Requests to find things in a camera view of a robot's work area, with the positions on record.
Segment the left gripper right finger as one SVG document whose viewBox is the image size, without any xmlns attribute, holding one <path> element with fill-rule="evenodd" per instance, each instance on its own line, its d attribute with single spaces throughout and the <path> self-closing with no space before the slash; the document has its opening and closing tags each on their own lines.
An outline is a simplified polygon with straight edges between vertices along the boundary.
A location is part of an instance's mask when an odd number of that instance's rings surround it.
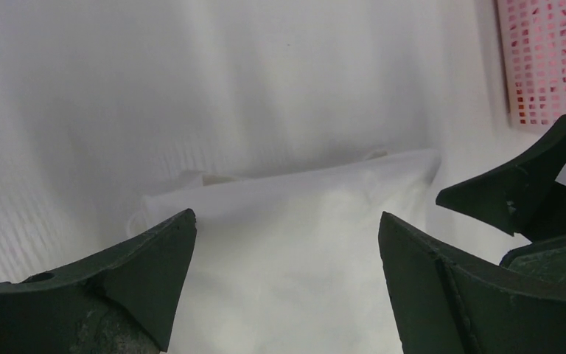
<svg viewBox="0 0 566 354">
<path fill-rule="evenodd" d="M 566 286 L 502 268 L 390 213 L 378 242 L 404 353 L 566 353 Z"/>
</svg>

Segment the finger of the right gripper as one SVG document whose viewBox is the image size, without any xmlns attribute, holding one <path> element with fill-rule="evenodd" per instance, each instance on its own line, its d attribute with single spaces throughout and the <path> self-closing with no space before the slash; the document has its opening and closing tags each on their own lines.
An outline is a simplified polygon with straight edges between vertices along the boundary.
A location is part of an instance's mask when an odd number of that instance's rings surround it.
<svg viewBox="0 0 566 354">
<path fill-rule="evenodd" d="M 441 190 L 440 207 L 531 242 L 566 235 L 566 114 L 525 152 L 482 175 Z"/>
<path fill-rule="evenodd" d="M 566 235 L 513 249 L 500 261 L 500 267 L 566 286 Z"/>
</svg>

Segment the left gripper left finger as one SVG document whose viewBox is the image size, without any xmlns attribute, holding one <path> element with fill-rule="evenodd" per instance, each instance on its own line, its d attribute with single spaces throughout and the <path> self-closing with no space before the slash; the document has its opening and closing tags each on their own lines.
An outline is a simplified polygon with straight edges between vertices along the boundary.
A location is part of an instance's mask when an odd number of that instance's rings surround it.
<svg viewBox="0 0 566 354">
<path fill-rule="evenodd" d="M 163 353 L 197 236 L 186 209 L 77 262 L 0 282 L 0 353 Z"/>
</svg>

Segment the white printed t-shirt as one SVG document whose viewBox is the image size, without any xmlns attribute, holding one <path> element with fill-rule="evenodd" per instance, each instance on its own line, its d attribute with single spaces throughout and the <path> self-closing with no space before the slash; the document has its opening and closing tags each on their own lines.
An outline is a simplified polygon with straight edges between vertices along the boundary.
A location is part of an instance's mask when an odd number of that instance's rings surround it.
<svg viewBox="0 0 566 354">
<path fill-rule="evenodd" d="M 197 239 L 171 353 L 400 353 L 378 246 L 425 224 L 434 150 L 270 178 L 189 172 L 141 199 L 130 236 L 191 209 Z"/>
</svg>

